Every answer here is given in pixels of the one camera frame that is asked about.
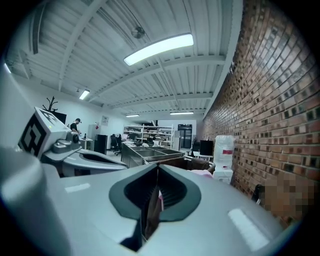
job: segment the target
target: doorway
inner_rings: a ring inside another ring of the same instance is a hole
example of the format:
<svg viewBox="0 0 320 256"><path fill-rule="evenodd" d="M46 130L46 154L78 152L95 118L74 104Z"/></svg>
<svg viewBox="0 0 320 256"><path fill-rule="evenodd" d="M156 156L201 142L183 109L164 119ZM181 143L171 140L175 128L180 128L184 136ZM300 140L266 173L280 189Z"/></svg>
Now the doorway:
<svg viewBox="0 0 320 256"><path fill-rule="evenodd" d="M190 149L192 143L192 124L178 124L178 131L181 131L180 147Z"/></svg>

